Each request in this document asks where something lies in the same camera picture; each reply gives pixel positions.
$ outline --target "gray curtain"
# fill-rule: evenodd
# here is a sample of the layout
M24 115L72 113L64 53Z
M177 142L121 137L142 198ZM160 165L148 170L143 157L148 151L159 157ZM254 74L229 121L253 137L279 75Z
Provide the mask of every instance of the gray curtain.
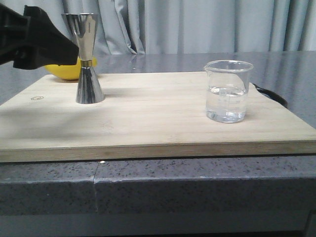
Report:
M316 0L0 0L23 13L100 14L95 54L316 50Z

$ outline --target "cutting board edge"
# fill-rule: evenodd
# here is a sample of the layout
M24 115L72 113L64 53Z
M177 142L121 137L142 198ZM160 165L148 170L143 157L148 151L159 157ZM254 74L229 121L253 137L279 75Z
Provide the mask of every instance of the cutting board edge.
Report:
M232 147L229 143L203 145L154 145L154 146L113 146L79 147L32 150L1 150L0 162L35 162L133 159L133 158L178 158L178 157L218 157L218 156L258 156L316 154L316 141L247 142Z

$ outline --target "granite countertop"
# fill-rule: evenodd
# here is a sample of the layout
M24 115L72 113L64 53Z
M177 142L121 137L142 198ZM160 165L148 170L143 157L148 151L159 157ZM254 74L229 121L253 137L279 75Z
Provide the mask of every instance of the granite countertop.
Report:
M212 60L248 61L255 67L251 82L280 94L290 111L316 128L316 52L96 56L97 73L193 72L202 71ZM10 63L0 68L0 103L47 74L44 69L13 69ZM242 212L270 214L260 226L230 231L303 230L309 212L315 209L315 154L0 163L0 223L30 215L135 218L144 214ZM117 227L100 233L179 233L175 227L157 230L122 232ZM195 229L206 230L208 227ZM13 227L2 232L0 227L0 236L11 231Z

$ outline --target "water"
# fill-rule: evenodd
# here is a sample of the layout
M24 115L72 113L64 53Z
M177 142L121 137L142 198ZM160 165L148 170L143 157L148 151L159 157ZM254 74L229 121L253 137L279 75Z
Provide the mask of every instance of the water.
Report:
M211 87L207 92L206 115L218 122L242 121L246 113L246 99L244 88Z

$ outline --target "gray countertop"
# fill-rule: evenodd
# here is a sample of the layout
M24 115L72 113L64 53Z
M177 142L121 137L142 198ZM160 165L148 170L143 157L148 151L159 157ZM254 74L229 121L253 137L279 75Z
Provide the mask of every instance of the gray countertop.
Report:
M255 67L251 82L281 95L316 128L316 52L96 57L97 73L194 72L212 60L248 61ZM0 104L45 74L1 65ZM313 154L0 164L0 236L296 230L312 236L306 226L315 209ZM42 224L25 232L30 221Z

